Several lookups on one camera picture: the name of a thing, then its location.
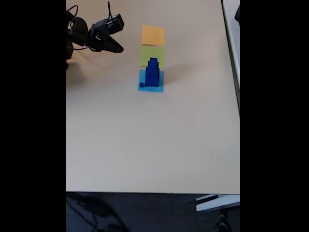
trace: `dark carpet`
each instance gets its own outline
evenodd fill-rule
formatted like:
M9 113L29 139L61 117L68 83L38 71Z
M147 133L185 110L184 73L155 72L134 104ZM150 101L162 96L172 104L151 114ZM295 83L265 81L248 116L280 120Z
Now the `dark carpet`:
M219 210L196 212L197 197L201 194L152 193L80 193L110 205L130 232L215 232ZM71 205L86 219L94 222L92 214L73 201ZM232 232L240 231L240 207L227 209ZM113 217L98 219L98 228L118 225ZM67 232L92 232L88 225L67 204Z

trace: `blue paper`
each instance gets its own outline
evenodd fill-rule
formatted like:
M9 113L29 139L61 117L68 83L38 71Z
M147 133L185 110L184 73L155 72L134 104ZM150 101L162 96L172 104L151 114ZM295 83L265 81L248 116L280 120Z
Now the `blue paper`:
M164 92L164 71L160 71L159 87L153 87L153 86L140 87L140 82L145 83L145 74L146 74L146 70L141 69L138 90L163 93Z

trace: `stacked blue blocks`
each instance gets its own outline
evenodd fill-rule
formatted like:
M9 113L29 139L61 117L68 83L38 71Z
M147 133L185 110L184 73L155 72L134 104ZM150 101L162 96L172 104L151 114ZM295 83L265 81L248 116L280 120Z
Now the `stacked blue blocks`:
M157 58L150 58L145 74L145 86L159 87L160 69Z

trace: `green square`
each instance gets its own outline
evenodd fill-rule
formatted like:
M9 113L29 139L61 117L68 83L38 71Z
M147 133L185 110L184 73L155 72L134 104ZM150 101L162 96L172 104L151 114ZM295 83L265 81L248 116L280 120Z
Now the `green square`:
M157 58L159 62L159 68L164 68L163 47L142 46L140 50L140 65L147 67L150 58Z

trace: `orange paper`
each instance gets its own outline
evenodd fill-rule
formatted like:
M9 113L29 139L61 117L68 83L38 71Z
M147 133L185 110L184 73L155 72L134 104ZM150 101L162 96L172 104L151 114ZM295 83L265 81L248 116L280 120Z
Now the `orange paper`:
M141 44L164 47L165 30L151 26L142 26Z

